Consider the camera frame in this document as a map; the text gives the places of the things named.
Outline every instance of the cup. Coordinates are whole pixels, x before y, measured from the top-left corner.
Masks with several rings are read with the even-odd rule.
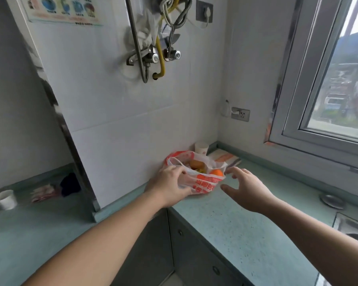
[[[0,208],[3,210],[11,210],[15,206],[17,206],[17,201],[11,189],[0,193]]]
[[[203,155],[207,155],[207,151],[208,151],[208,148],[210,146],[202,141],[198,142],[195,144],[195,152],[197,154],[203,154]]]

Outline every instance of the gray cabinet door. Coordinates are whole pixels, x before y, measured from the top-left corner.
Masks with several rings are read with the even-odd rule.
[[[242,286],[243,282],[169,212],[175,272],[186,286]]]
[[[174,270],[167,210],[140,234],[111,286],[158,286]]]

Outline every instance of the poster illustration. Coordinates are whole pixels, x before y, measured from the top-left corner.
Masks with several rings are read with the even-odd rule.
[[[95,0],[21,0],[29,21],[101,25]]]

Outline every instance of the forearm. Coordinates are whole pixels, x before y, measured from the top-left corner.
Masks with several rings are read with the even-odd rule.
[[[358,241],[281,200],[275,200],[264,214],[333,286],[358,285]]]
[[[143,194],[52,257],[24,286],[110,285],[148,221],[160,209]]]

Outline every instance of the plastic bag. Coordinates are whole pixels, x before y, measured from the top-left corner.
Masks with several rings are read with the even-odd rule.
[[[199,173],[191,169],[188,163],[191,160],[198,160],[205,163],[207,173]],[[166,166],[184,166],[186,168],[186,175],[180,175],[178,179],[179,186],[189,186],[192,188],[193,194],[206,194],[212,192],[216,185],[225,179],[224,171],[227,168],[225,162],[215,162],[208,156],[194,153],[193,151],[177,151],[166,157],[164,164]],[[211,175],[210,172],[215,169],[220,169],[223,176]]]

